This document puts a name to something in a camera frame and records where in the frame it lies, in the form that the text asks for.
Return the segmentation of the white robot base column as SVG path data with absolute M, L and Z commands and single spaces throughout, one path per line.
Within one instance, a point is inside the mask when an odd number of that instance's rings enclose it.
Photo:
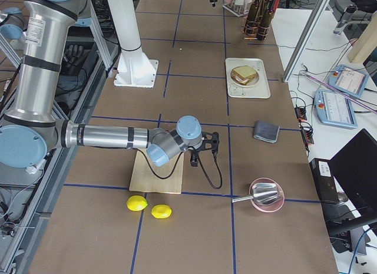
M 133 0 L 107 1 L 121 48 L 114 85 L 154 87 L 158 61 L 148 59 L 142 49 Z

